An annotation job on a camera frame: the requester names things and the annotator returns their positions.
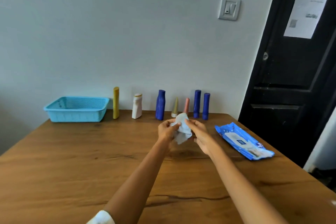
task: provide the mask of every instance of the door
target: door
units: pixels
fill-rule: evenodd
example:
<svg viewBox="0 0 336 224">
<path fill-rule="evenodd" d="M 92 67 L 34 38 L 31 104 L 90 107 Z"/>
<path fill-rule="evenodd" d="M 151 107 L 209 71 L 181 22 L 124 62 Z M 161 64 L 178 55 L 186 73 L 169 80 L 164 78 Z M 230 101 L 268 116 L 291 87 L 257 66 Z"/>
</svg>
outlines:
<svg viewBox="0 0 336 224">
<path fill-rule="evenodd" d="M 336 69 L 336 0 L 327 0 L 311 39 L 284 36 L 294 1 L 273 0 L 239 121 L 303 166 L 321 133 L 316 107 L 330 107 L 321 94 Z"/>
</svg>

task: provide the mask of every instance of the blue plastic basket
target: blue plastic basket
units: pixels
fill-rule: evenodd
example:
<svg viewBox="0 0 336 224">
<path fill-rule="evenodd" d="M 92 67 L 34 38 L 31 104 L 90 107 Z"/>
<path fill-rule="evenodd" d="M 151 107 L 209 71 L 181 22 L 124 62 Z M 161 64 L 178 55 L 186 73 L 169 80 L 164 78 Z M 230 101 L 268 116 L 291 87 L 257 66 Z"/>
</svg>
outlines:
<svg viewBox="0 0 336 224">
<path fill-rule="evenodd" d="M 109 98 L 61 97 L 44 107 L 52 122 L 99 122 Z"/>
</svg>

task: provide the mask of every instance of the person's right hand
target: person's right hand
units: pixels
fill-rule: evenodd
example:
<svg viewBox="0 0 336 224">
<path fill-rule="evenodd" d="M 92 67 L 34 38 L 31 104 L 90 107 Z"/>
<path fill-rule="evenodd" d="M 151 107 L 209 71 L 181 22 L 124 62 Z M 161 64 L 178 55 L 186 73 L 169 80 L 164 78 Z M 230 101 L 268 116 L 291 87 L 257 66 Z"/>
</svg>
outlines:
<svg viewBox="0 0 336 224">
<path fill-rule="evenodd" d="M 187 120 L 185 119 L 184 122 L 187 126 L 195 133 L 196 138 L 194 138 L 194 142 L 198 144 L 201 150 L 209 155 L 208 150 L 208 142 L 213 140 L 212 137 L 209 135 L 207 128 L 205 125 L 198 120 Z"/>
</svg>

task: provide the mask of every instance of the table top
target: table top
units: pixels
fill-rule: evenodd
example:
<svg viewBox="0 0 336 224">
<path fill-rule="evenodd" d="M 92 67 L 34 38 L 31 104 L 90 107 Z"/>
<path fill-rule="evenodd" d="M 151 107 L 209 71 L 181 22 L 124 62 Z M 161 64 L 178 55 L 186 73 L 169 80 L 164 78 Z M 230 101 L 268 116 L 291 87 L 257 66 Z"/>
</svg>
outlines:
<svg viewBox="0 0 336 224">
<path fill-rule="evenodd" d="M 52 123 L 0 157 L 1 223 L 86 223 L 139 165 L 157 140 L 153 111 L 133 120 L 108 110 L 100 123 Z M 335 223 L 336 194 L 228 114 L 206 124 L 241 172 L 289 223 Z M 235 122 L 273 158 L 249 161 L 216 132 Z M 175 142 L 163 161 L 139 223 L 242 223 L 211 159 L 191 141 Z"/>
</svg>

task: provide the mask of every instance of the pink tube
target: pink tube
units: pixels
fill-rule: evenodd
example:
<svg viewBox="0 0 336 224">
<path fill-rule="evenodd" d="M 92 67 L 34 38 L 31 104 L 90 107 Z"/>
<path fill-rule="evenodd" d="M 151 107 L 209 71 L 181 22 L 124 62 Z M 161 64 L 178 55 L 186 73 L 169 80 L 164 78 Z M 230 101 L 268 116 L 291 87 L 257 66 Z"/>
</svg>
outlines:
<svg viewBox="0 0 336 224">
<path fill-rule="evenodd" d="M 189 98 L 186 98 L 186 99 L 185 99 L 185 105 L 184 105 L 184 110 L 183 110 L 183 112 L 185 112 L 186 114 L 188 114 L 188 112 L 189 112 L 189 101 L 190 101 Z"/>
</svg>

